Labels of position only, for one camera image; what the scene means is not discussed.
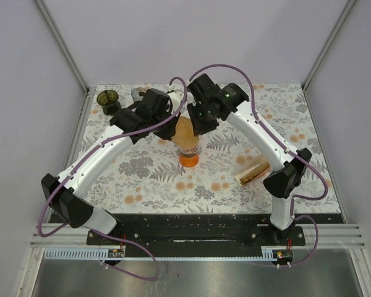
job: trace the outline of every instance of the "metal floor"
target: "metal floor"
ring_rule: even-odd
[[[296,260],[306,251],[295,251]],[[119,264],[152,276],[150,261]],[[318,250],[306,264],[276,270],[244,262],[162,262],[161,278],[144,282],[98,261],[43,260],[33,297],[353,297],[362,296],[347,251]]]

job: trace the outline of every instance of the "orange object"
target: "orange object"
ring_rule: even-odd
[[[176,133],[172,137],[172,142],[181,150],[187,152],[193,150],[198,145],[198,141],[199,136],[194,136],[191,120],[180,116],[176,124]]]
[[[192,156],[191,154],[184,154],[180,153],[179,156],[179,162],[181,165],[184,167],[194,167],[196,164],[199,162],[199,155],[198,153],[193,153]]]

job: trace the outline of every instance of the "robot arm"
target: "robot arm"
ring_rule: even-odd
[[[196,105],[187,106],[195,135],[216,129],[217,119],[220,118],[240,130],[267,158],[273,169],[269,177],[264,180],[266,189],[273,196],[271,222],[279,230],[287,229],[293,221],[289,194],[300,185],[306,169],[305,165],[284,151],[266,130],[262,129],[252,114],[248,96],[236,84],[229,84],[220,89],[206,74],[203,74],[188,88],[197,102]],[[103,135],[73,165],[59,173],[56,178],[47,174],[42,179],[41,184],[48,199],[59,184],[70,176],[65,186],[55,195],[50,206],[71,227],[86,226],[108,234],[116,225],[121,224],[109,212],[93,207],[82,198],[120,153],[130,148],[140,138],[147,136],[149,132],[111,139],[122,133],[150,127],[167,118],[173,108],[171,97],[175,96],[175,93],[168,95],[155,89],[148,90],[140,104],[119,110],[110,120],[110,126],[106,128]],[[178,119],[175,117],[151,132],[162,139],[171,140]],[[259,121],[263,121],[278,139],[286,142],[264,119]],[[296,151],[291,144],[286,145],[292,151]],[[310,160],[311,154],[306,148],[297,152],[304,160]],[[79,165],[80,160],[85,159],[86,156],[88,156],[87,160]]]
[[[85,226],[108,234],[117,224],[121,224],[109,212],[90,205],[82,198],[108,165],[140,138],[146,137],[150,132],[162,139],[172,138],[179,117],[173,117],[165,125],[154,130],[116,139],[123,133],[152,128],[167,119],[173,108],[171,96],[177,95],[168,95],[155,89],[148,90],[140,103],[119,110],[100,138],[74,164],[56,177],[47,174],[41,180],[47,200],[54,190],[67,180],[53,197],[50,206],[71,227]]]
[[[273,172],[264,180],[264,186],[272,195],[271,223],[279,230],[287,229],[293,222],[291,215],[291,191],[301,183],[306,166],[283,150],[263,129],[259,121],[284,144],[288,150],[297,152],[309,162],[311,153],[307,148],[297,150],[277,133],[265,119],[256,119],[252,113],[249,97],[236,84],[224,88],[215,85],[209,76],[202,74],[189,86],[196,105],[188,105],[194,134],[210,132],[218,126],[217,119],[227,121],[240,130],[268,160]]]

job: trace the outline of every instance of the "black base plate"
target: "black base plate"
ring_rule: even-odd
[[[155,257],[258,257],[261,246],[305,245],[301,227],[290,232],[257,224],[254,215],[116,215],[122,226],[111,236],[126,238],[145,246]],[[87,245],[119,245],[90,231]],[[139,248],[126,245],[127,257],[146,257]]]

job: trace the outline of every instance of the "white wall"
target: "white wall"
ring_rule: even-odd
[[[0,296],[12,296],[82,92],[31,0],[0,0]]]
[[[90,85],[167,83],[211,63],[239,66],[255,82],[303,82],[347,2],[45,1]]]
[[[359,1],[307,92],[350,222],[371,259],[371,0]]]

